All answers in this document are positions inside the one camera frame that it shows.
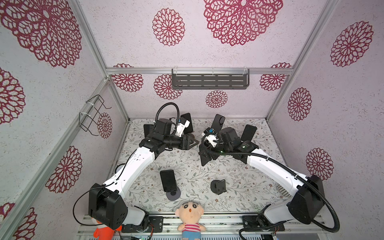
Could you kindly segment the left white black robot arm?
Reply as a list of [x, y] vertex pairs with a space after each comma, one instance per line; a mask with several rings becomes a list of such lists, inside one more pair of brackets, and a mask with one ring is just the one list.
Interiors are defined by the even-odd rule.
[[117, 230], [122, 225], [146, 228], [148, 213], [125, 203], [126, 195], [135, 180], [161, 153], [167, 149], [190, 150], [199, 142], [192, 133], [192, 121], [181, 117], [176, 123], [159, 119], [153, 125], [146, 124], [145, 137], [129, 156], [124, 166], [102, 185], [94, 184], [89, 192], [88, 214], [103, 225]]

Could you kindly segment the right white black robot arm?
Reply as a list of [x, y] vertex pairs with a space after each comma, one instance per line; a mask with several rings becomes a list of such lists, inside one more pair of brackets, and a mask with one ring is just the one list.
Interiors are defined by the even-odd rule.
[[206, 129], [199, 146], [202, 165], [221, 156], [231, 156], [242, 163], [261, 171], [277, 182], [291, 196], [287, 201], [268, 204], [258, 214], [259, 227], [267, 227], [290, 220], [309, 225], [325, 205], [322, 180], [308, 177], [281, 164], [252, 142], [256, 130], [247, 126], [250, 134], [238, 136], [235, 129], [225, 128], [220, 132]]

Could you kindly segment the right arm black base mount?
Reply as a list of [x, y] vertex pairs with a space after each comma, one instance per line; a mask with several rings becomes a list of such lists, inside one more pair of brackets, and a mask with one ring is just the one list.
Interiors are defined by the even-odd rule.
[[275, 224], [270, 223], [263, 216], [244, 215], [242, 216], [243, 230], [245, 232], [258, 232], [258, 231], [276, 231], [280, 226], [284, 226], [286, 221], [281, 221]]

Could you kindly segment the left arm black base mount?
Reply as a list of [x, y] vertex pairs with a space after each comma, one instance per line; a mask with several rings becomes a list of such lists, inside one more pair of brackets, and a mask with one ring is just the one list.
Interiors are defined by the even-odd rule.
[[163, 231], [164, 217], [149, 216], [143, 220], [143, 222], [136, 225], [123, 225], [122, 233], [161, 233]]

